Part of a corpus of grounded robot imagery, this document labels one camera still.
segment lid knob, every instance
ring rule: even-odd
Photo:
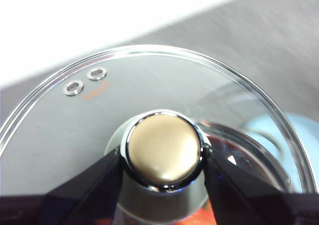
[[[141,120],[128,139],[131,165],[146,181],[178,183],[195,169],[200,141],[195,129],[172,114],[154,114]]]

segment orange object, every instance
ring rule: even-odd
[[[216,225],[213,209],[207,201],[199,210],[174,225]]]

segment metal grommet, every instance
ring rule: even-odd
[[[74,95],[77,95],[78,93],[80,93],[82,91],[83,87],[84,87],[84,85],[83,85],[82,81],[73,80],[64,87],[63,92],[67,96],[74,96]]]
[[[103,79],[106,76],[106,69],[102,67],[96,67],[94,69],[91,69],[87,76],[90,80],[98,81]]]

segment gray surface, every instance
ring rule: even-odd
[[[156,43],[219,59],[286,112],[319,121],[319,0],[235,0],[123,44]],[[1,120],[50,73],[1,91]]]

